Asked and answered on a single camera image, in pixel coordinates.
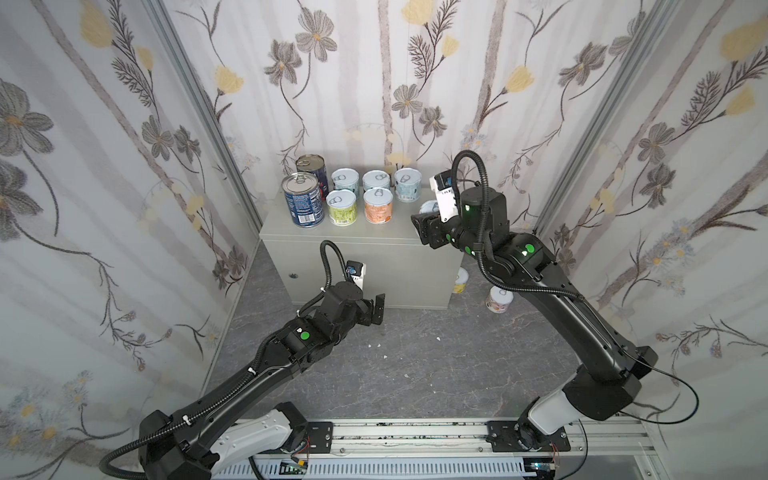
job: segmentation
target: metal corner post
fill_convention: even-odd
[[[576,144],[571,158],[565,165],[565,169],[558,178],[554,189],[547,199],[544,208],[541,209],[535,232],[542,234],[554,221],[554,216],[565,201],[568,192],[573,187],[581,168],[587,162],[595,144],[605,131],[609,120],[626,97],[632,81],[648,59],[654,47],[664,33],[667,23],[680,4],[680,0],[657,0],[650,10],[647,20],[644,22],[633,42],[627,57],[621,62],[619,71],[608,87],[608,91],[598,105],[592,119],[587,126],[584,135]]]
[[[184,85],[184,90],[187,92],[190,103],[197,112],[200,120],[203,122],[208,137],[213,142],[214,149],[221,159],[224,170],[227,172],[227,177],[230,179],[235,193],[246,211],[251,227],[258,234],[262,226],[259,212],[251,199],[250,192],[248,191],[242,176],[240,176],[240,172],[237,169],[237,163],[232,157],[232,152],[230,152],[230,149],[227,147],[227,141],[224,139],[224,135],[221,132],[219,122],[210,109],[210,102],[206,97],[205,90],[197,80],[197,76],[192,69],[192,64],[187,57],[184,46],[181,44],[181,40],[179,39],[174,24],[168,15],[168,10],[163,4],[163,0],[141,0],[141,3],[147,10],[150,20],[152,21],[152,26],[160,36],[165,51],[170,56],[174,69]]]

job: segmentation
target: flower center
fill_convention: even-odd
[[[5,117],[5,121],[17,127],[21,127],[23,125],[22,120],[19,117],[15,117],[14,115],[9,115],[8,117]]]

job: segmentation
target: white can lid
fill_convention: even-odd
[[[400,184],[420,184],[422,173],[413,168],[401,168],[395,172],[395,181]]]
[[[440,205],[437,203],[437,200],[427,200],[422,204],[422,207],[419,208],[420,214],[433,214],[439,211]]]
[[[334,190],[328,193],[326,202],[329,207],[333,208],[347,208],[352,206],[357,200],[355,192],[351,190]]]
[[[389,174],[384,170],[371,170],[362,176],[362,182],[370,187],[388,187]]]
[[[467,283],[467,280],[469,280],[469,272],[461,267],[458,268],[458,273],[456,274],[456,285],[460,285],[462,283]]]
[[[351,184],[353,182],[356,183],[357,180],[360,179],[360,174],[357,173],[357,170],[353,170],[352,168],[340,168],[331,174],[331,178],[335,182]]]
[[[512,303],[512,297],[514,295],[509,290],[502,290],[497,286],[491,287],[491,300],[501,305],[509,305]]]
[[[366,192],[362,196],[367,204],[371,204],[374,207],[381,207],[392,203],[392,192],[389,188],[374,187]]]

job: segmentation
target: dark blue can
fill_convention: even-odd
[[[299,227],[314,227],[323,221],[323,197],[317,177],[307,172],[296,172],[283,179],[288,210]]]
[[[319,155],[302,155],[296,159],[296,170],[307,172],[317,177],[317,181],[320,183],[320,193],[323,195],[323,200],[328,197],[330,188],[328,187],[325,159]]]

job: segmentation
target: green can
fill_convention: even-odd
[[[352,225],[357,220],[357,196],[351,190],[333,190],[326,197],[328,217],[338,227]]]

